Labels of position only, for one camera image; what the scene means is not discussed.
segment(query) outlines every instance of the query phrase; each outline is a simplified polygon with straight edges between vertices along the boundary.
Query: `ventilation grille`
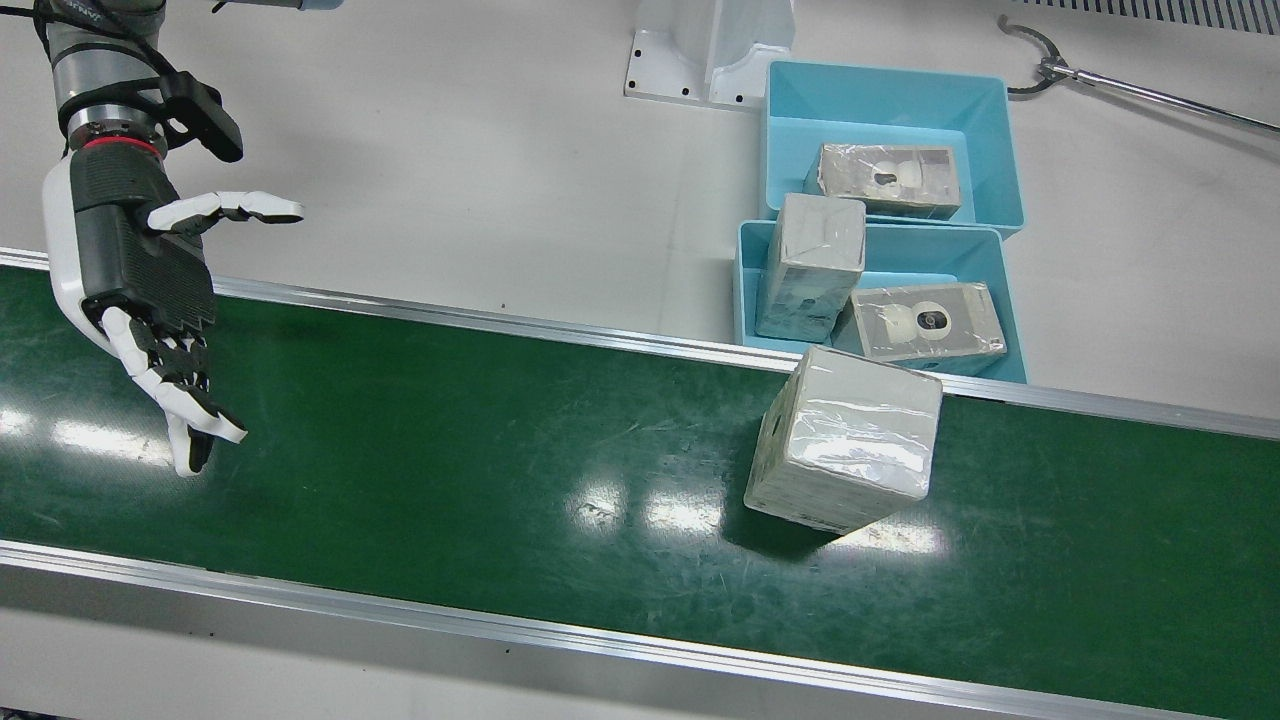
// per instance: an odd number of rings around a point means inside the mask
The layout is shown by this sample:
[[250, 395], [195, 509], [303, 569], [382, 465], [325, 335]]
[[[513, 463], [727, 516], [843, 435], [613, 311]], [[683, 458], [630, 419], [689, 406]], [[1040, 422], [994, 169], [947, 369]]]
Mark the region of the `ventilation grille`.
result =
[[1048, 5], [1088, 13], [1106, 13], [1189, 26], [1220, 27], [1276, 35], [1280, 31], [1280, 0], [1021, 0], [1024, 5]]

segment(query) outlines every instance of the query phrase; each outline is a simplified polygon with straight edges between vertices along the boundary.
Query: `white box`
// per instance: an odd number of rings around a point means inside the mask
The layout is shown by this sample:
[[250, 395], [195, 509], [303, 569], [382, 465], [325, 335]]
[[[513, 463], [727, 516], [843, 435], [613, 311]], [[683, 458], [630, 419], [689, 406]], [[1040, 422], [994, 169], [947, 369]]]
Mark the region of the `white box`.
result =
[[1007, 347], [987, 283], [855, 290], [831, 345], [877, 363], [972, 375]]
[[867, 206], [790, 193], [773, 229], [755, 333], [822, 342], [863, 274]]
[[960, 209], [955, 151], [945, 145], [824, 143], [805, 192], [861, 200], [873, 215], [945, 220]]
[[846, 534], [923, 500], [942, 383], [820, 345], [760, 423], [746, 506]]

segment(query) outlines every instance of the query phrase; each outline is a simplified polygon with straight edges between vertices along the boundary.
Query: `metal rod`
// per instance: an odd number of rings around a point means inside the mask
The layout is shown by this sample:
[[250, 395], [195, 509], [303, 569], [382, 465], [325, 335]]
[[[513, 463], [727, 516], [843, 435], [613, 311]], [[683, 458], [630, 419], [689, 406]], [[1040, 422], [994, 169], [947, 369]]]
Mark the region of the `metal rod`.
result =
[[1066, 76], [1070, 79], [1074, 79], [1089, 87], [1119, 90], [1121, 92], [1128, 92], [1129, 95], [1135, 95], [1144, 100], [1151, 100], [1152, 102], [1160, 102], [1162, 105], [1181, 108], [1183, 110], [1189, 110], [1199, 115], [1231, 120], [1240, 123], [1243, 126], [1252, 127], [1254, 129], [1280, 133], [1280, 126], [1263, 123], [1262, 120], [1254, 120], [1253, 118], [1247, 118], [1244, 115], [1239, 115], [1236, 113], [1231, 113], [1221, 108], [1215, 108], [1212, 105], [1206, 105], [1203, 102], [1197, 102], [1194, 100], [1188, 100], [1185, 97], [1179, 97], [1176, 95], [1170, 95], [1167, 92], [1161, 92], [1158, 90], [1152, 90], [1149, 87], [1143, 87], [1140, 85], [1133, 85], [1132, 82], [1124, 82], [1115, 78], [1110, 78], [1107, 76], [1100, 76], [1098, 73], [1091, 73], [1089, 70], [1080, 70], [1066, 64], [1046, 61], [1041, 65], [1041, 68], [1043, 73], [1056, 73], [1060, 76]]

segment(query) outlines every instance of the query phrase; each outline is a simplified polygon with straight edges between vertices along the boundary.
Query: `white table surface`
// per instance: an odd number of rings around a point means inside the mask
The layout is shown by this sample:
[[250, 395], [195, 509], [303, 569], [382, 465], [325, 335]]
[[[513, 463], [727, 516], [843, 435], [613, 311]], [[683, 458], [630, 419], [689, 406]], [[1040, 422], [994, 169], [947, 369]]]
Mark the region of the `white table surface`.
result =
[[[796, 5], [797, 58], [1021, 85], [1037, 53], [996, 29], [1009, 12], [1080, 67], [1280, 122], [1275, 37], [1004, 0]], [[731, 338], [758, 118], [625, 99], [634, 1], [207, 8], [172, 3], [161, 47], [223, 91], [248, 155], [177, 151], [175, 184], [308, 208], [301, 225], [206, 234], [216, 273]], [[0, 22], [0, 246], [40, 250], [61, 138], [27, 23]], [[1006, 254], [1032, 379], [1280, 418], [1280, 140], [1068, 87], [1011, 115], [1028, 223]], [[3, 653], [0, 705], [86, 719], [215, 716], [193, 700], [223, 716], [653, 716], [12, 610], [0, 637], [27, 653]]]

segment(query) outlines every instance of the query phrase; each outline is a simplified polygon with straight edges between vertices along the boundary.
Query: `green conveyor belt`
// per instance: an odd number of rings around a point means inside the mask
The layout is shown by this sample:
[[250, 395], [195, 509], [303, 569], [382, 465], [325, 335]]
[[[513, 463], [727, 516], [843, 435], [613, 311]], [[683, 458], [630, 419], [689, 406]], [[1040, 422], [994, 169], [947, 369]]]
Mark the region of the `green conveyor belt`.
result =
[[785, 375], [243, 300], [248, 424], [160, 411], [0, 268], [0, 536], [1231, 717], [1280, 716], [1280, 443], [948, 397], [929, 497], [840, 542], [746, 510]]

